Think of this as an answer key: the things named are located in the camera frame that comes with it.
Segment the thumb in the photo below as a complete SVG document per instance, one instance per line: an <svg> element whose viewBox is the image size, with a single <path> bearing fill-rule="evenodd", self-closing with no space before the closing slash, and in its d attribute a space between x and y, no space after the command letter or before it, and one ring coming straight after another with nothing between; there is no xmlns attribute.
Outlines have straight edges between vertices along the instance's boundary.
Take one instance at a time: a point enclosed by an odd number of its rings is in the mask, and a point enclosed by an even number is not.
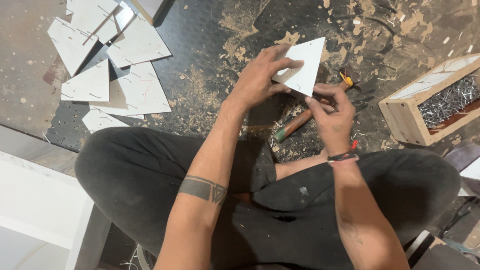
<svg viewBox="0 0 480 270"><path fill-rule="evenodd" d="M312 110L312 113L313 113L314 116L320 116L320 117L326 117L327 116L327 114L324 111L322 105L316 99L311 98L309 96L306 96L305 97L305 102L307 103L308 108L310 108Z"/></svg>
<svg viewBox="0 0 480 270"><path fill-rule="evenodd" d="M292 89L290 87L286 86L285 84L273 84L270 87L270 91L272 91L274 94L276 93L290 93Z"/></svg>

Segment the person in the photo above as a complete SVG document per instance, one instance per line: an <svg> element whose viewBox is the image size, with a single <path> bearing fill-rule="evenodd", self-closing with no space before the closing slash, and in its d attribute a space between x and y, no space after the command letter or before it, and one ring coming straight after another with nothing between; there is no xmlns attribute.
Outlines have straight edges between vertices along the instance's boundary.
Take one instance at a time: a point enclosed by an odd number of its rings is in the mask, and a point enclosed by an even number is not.
<svg viewBox="0 0 480 270"><path fill-rule="evenodd" d="M344 91L316 84L306 97L319 156L274 164L263 141L238 141L252 107L276 93L280 44L252 60L222 103L206 139L141 127L90 136L75 172L100 210L154 255L155 270L392 269L402 245L447 208L458 172L424 150L350 152L355 107Z"/></svg>

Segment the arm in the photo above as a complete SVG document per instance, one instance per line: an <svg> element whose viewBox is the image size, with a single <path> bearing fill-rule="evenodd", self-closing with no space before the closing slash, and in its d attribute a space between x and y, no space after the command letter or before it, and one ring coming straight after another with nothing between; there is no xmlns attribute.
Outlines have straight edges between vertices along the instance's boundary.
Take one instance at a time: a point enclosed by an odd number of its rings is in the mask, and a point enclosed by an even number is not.
<svg viewBox="0 0 480 270"><path fill-rule="evenodd" d="M248 110L275 93L289 92L273 85L275 73L298 68L301 61L277 56L290 48L281 44L260 52L242 71L232 93L193 159L168 217L165 239L155 270L208 269L213 230L227 195L233 154Z"/></svg>
<svg viewBox="0 0 480 270"><path fill-rule="evenodd" d="M317 85L314 91L333 97L336 110L307 97L320 138L329 156L347 153L355 107L347 95L336 87ZM408 270L407 258L395 231L383 216L363 179L355 160L333 163L335 211L338 231L356 270Z"/></svg>

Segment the hammer head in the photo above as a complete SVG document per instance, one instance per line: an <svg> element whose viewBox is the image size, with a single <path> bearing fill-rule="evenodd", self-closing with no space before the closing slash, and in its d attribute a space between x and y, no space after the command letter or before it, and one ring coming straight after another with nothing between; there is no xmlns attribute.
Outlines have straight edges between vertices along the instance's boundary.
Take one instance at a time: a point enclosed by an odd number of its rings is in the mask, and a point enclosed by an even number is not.
<svg viewBox="0 0 480 270"><path fill-rule="evenodd" d="M343 73L345 77L350 77L354 85L361 81L360 74L355 72L349 63L340 68L340 72Z"/></svg>

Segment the pile of nails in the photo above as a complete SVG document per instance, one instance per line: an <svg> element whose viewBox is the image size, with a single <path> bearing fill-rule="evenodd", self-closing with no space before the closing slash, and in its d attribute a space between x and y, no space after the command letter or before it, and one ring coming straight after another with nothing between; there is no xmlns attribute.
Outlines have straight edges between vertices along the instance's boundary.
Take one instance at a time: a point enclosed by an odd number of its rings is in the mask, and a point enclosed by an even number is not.
<svg viewBox="0 0 480 270"><path fill-rule="evenodd" d="M469 74L418 106L428 128L434 128L479 98L476 75Z"/></svg>

